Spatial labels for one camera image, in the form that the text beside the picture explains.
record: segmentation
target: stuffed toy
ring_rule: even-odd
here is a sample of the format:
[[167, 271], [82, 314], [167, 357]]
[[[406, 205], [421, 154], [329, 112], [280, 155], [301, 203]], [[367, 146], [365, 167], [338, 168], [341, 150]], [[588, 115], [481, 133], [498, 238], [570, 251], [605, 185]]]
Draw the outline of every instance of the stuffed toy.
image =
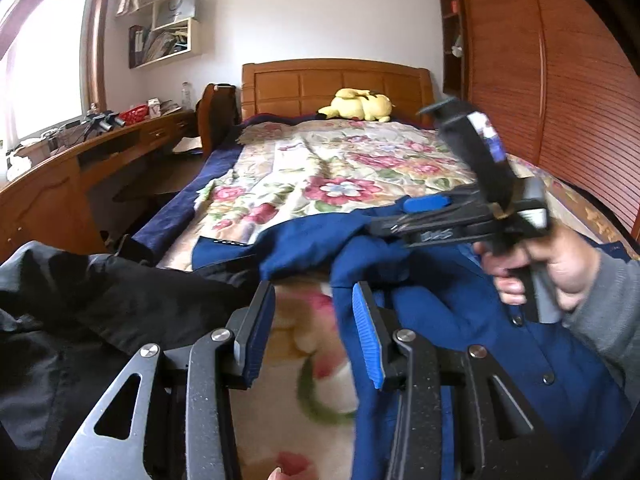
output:
[[342, 88], [335, 93], [331, 104], [320, 108], [318, 113], [326, 115], [327, 119], [342, 117], [386, 123], [391, 119], [391, 107], [391, 101], [386, 95], [369, 90]]

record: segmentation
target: metal screw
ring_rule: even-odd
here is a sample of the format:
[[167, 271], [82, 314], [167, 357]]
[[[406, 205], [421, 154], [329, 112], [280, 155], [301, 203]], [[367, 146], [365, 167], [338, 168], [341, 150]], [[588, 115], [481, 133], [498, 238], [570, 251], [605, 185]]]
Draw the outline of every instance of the metal screw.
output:
[[410, 343], [415, 339], [415, 332], [413, 330], [409, 330], [408, 328], [401, 328], [396, 332], [396, 339], [398, 341], [402, 341], [403, 343]]
[[153, 357], [158, 353], [160, 347], [156, 343], [147, 343], [140, 349], [142, 357]]
[[231, 330], [227, 328], [217, 328], [211, 332], [211, 338], [213, 341], [222, 342], [231, 337]]
[[486, 348], [482, 345], [471, 345], [469, 347], [469, 355], [474, 359], [484, 359], [486, 354]]

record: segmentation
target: gray sleeve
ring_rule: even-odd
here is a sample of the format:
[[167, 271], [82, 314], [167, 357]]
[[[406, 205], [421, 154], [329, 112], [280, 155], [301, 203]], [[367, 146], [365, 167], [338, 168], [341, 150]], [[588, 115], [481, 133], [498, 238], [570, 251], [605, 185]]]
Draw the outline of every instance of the gray sleeve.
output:
[[626, 396], [640, 400], [640, 264], [602, 254], [600, 270], [581, 306], [563, 324], [622, 372]]

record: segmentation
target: black jacket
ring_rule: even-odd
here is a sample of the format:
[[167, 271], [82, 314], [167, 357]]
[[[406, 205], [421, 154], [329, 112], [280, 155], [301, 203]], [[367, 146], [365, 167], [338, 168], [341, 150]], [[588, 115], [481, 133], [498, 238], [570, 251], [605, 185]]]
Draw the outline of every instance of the black jacket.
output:
[[253, 268], [235, 260], [181, 272], [20, 248], [0, 266], [0, 477], [49, 478], [130, 357], [224, 326], [250, 302]]

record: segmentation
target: wardrobe door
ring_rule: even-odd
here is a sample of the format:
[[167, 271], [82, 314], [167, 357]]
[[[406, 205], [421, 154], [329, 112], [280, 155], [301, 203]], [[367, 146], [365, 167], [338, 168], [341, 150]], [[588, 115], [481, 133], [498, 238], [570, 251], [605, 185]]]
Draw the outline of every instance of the wardrobe door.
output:
[[640, 205], [640, 80], [585, 0], [539, 1], [546, 51], [539, 164], [593, 193], [631, 230]]
[[489, 115], [509, 153], [537, 162], [540, 14], [535, 0], [463, 0], [467, 98]]

